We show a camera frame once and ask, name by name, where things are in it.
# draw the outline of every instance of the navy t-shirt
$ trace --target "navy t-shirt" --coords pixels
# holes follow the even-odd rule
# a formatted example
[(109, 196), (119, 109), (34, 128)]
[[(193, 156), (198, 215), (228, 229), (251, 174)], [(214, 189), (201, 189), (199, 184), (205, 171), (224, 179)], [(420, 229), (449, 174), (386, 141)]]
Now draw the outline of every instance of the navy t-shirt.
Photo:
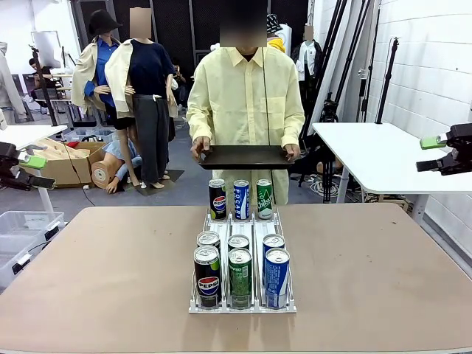
[(134, 91), (165, 98), (167, 76), (176, 73), (167, 51), (159, 43), (143, 44), (133, 39), (131, 44), (133, 54), (128, 74)]

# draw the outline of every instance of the tray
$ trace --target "tray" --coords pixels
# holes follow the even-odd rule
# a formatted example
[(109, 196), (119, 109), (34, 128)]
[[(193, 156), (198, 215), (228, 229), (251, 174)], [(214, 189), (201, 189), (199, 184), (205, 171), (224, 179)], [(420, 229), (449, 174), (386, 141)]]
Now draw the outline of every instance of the tray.
[[(190, 313), (296, 313), (294, 288), (291, 271), (288, 272), (288, 293), (287, 304), (281, 309), (271, 309), (266, 307), (265, 291), (261, 282), (262, 274), (262, 252), (263, 238), (268, 234), (277, 233), (283, 236), (282, 224), (279, 219), (278, 210), (275, 211), (271, 220), (262, 221), (252, 216), (247, 221), (237, 221), (233, 214), (229, 213), (228, 219), (224, 221), (213, 221), (209, 211), (206, 213), (203, 231), (214, 231), (220, 235), (221, 242), (221, 303), (218, 308), (206, 309), (200, 306), (200, 299), (195, 282), (195, 271), (192, 273), (190, 291)], [(251, 306), (247, 309), (232, 308), (231, 297), (229, 296), (229, 269), (228, 269), (228, 238), (230, 235), (245, 235), (249, 237), (249, 251), (253, 258), (252, 267), (252, 295)]]
[(199, 164), (205, 170), (287, 170), (287, 152), (276, 145), (215, 145)]

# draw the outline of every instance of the can lid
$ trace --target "can lid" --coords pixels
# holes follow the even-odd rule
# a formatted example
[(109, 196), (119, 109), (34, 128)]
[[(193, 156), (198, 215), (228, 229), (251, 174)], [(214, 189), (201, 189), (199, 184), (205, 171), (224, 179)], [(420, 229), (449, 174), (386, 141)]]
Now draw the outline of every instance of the can lid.
[(256, 183), (257, 186), (271, 186), (272, 185), (272, 182), (270, 182), (268, 179), (260, 179), (259, 181), (257, 181)]
[(197, 236), (197, 244), (199, 246), (214, 245), (220, 240), (220, 235), (214, 231), (203, 231)]
[(224, 186), (224, 179), (217, 178), (217, 179), (210, 179), (208, 182), (210, 187), (222, 187)]
[(252, 259), (247, 249), (233, 249), (229, 251), (229, 261), (233, 264), (245, 264)]
[(285, 240), (278, 234), (270, 234), (264, 237), (263, 243), (271, 248), (282, 247)]
[(211, 264), (218, 259), (218, 249), (214, 246), (198, 247), (193, 252), (193, 259), (199, 264)]
[(290, 260), (290, 254), (284, 249), (269, 249), (265, 258), (272, 263), (282, 264)]
[(248, 181), (245, 181), (243, 179), (238, 179), (237, 181), (235, 181), (235, 184), (234, 184), (235, 187), (245, 187), (245, 186), (249, 186), (249, 182)]
[(249, 245), (249, 238), (245, 235), (232, 235), (228, 240), (228, 245), (237, 249), (243, 249)]

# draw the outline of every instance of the can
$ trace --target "can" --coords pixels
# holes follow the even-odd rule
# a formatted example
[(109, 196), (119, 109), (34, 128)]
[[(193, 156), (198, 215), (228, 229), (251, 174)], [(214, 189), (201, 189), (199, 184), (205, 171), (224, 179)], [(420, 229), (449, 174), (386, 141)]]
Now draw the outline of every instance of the can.
[(208, 183), (209, 209), (213, 220), (226, 218), (226, 188), (224, 179), (212, 179)]
[(235, 181), (235, 216), (238, 220), (249, 219), (249, 182)]
[(266, 254), (271, 249), (284, 249), (285, 239), (278, 234), (269, 234), (263, 238), (263, 284), (266, 283)]
[(193, 262), (201, 307), (216, 308), (221, 301), (220, 254), (214, 246), (198, 247)]
[(252, 295), (252, 256), (247, 249), (229, 252), (229, 292), (233, 308), (249, 308)]
[(249, 237), (245, 235), (232, 235), (228, 239), (228, 250), (247, 249), (249, 250)]
[(288, 262), (284, 249), (271, 249), (265, 255), (265, 306), (280, 309), (287, 305)]
[(272, 182), (268, 179), (260, 179), (256, 183), (257, 188), (257, 216), (260, 219), (272, 218)]
[(214, 231), (200, 232), (197, 236), (197, 246), (214, 246), (218, 253), (221, 254), (220, 235)]

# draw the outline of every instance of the black tray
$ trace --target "black tray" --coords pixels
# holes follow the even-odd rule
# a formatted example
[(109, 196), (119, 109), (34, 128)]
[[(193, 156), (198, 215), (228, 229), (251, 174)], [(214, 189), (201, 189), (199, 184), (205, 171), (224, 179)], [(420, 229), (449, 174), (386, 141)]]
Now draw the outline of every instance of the black tray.
[(287, 152), (276, 145), (215, 145), (202, 155), (205, 170), (287, 170)]

